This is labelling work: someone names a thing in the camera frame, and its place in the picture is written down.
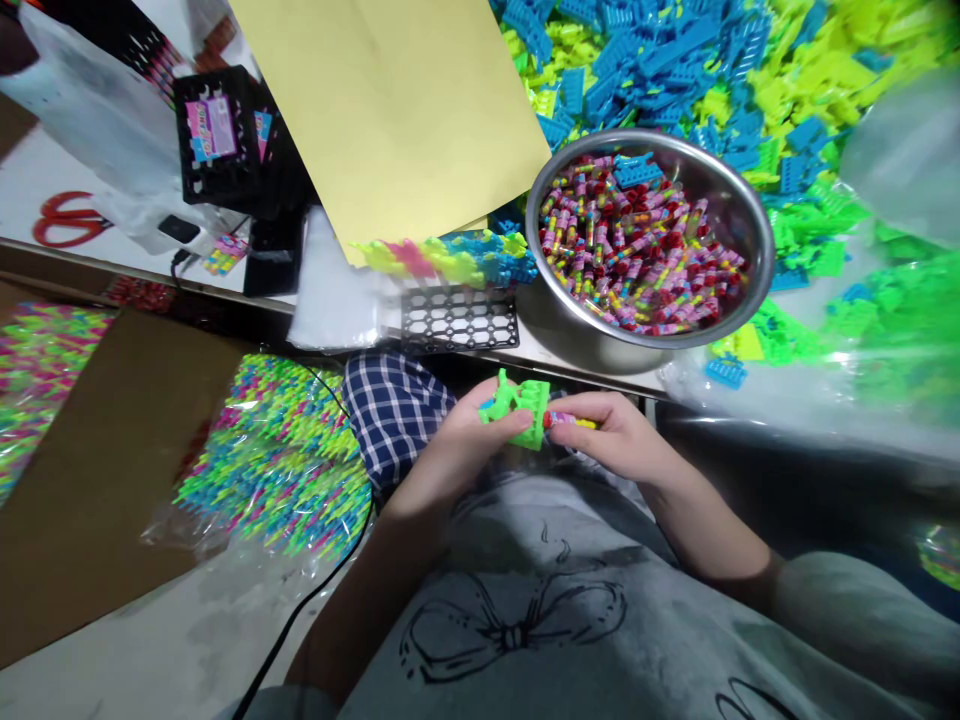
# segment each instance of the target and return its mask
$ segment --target person's right hand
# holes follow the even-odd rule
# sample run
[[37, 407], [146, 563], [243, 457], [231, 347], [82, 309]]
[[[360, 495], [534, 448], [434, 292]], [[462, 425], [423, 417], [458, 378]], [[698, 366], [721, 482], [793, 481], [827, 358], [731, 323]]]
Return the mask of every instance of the person's right hand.
[[665, 486], [693, 470], [620, 393], [568, 395], [547, 409], [594, 420], [596, 430], [573, 423], [554, 425], [550, 439], [589, 455], [627, 480]]

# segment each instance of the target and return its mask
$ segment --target hand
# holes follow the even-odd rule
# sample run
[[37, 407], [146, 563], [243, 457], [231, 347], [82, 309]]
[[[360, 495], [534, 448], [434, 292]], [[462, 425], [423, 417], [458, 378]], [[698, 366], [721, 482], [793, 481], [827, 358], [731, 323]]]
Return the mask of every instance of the hand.
[[666, 485], [679, 475], [696, 472], [620, 393], [568, 395], [547, 409], [594, 420], [596, 430], [573, 423], [554, 425], [550, 439], [589, 455], [627, 480]]
[[493, 397], [497, 383], [495, 377], [484, 380], [460, 399], [420, 453], [388, 507], [392, 505], [407, 515], [429, 505], [445, 507], [456, 502], [470, 489], [487, 461], [533, 424], [529, 410], [516, 410], [486, 425], [480, 422], [477, 411]]

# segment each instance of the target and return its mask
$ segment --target black plastic grid tray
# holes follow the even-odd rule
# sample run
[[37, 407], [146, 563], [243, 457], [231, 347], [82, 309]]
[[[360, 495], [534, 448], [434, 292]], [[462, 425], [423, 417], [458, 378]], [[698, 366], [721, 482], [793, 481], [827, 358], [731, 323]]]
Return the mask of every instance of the black plastic grid tray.
[[512, 290], [461, 286], [406, 290], [400, 307], [400, 343], [412, 355], [520, 345]]

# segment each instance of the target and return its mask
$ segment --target person's left hand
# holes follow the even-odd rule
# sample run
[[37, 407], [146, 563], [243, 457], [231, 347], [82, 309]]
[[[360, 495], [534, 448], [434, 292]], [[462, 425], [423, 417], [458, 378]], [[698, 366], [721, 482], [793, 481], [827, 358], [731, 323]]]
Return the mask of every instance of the person's left hand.
[[477, 411], [493, 397], [498, 380], [484, 380], [453, 407], [437, 434], [420, 453], [396, 495], [413, 501], [419, 509], [437, 500], [455, 502], [470, 489], [487, 461], [510, 439], [533, 424], [533, 413], [515, 410], [486, 425]]

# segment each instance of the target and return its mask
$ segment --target yellow paper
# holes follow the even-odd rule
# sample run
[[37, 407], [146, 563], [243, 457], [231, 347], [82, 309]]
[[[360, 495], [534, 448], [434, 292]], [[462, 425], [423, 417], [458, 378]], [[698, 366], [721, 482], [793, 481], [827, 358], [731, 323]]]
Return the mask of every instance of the yellow paper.
[[442, 235], [550, 159], [488, 0], [231, 0], [347, 259]]
[[488, 227], [487, 216], [484, 215], [479, 220], [474, 220], [472, 223], [467, 223], [462, 228], [457, 228], [456, 230], [451, 230], [450, 232], [471, 232], [473, 230], [486, 230]]

